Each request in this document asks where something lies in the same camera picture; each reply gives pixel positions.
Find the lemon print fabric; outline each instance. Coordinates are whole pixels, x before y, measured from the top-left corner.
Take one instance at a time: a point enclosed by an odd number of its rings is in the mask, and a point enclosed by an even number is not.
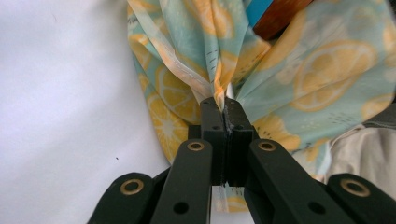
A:
[[[394,98],[396,28],[385,1],[314,1],[273,46],[248,27],[243,1],[127,1],[136,79],[170,162],[200,123],[199,103],[214,97],[222,110],[230,83],[259,136],[313,177],[331,164],[329,140]],[[215,192],[218,210],[248,210],[241,189]]]

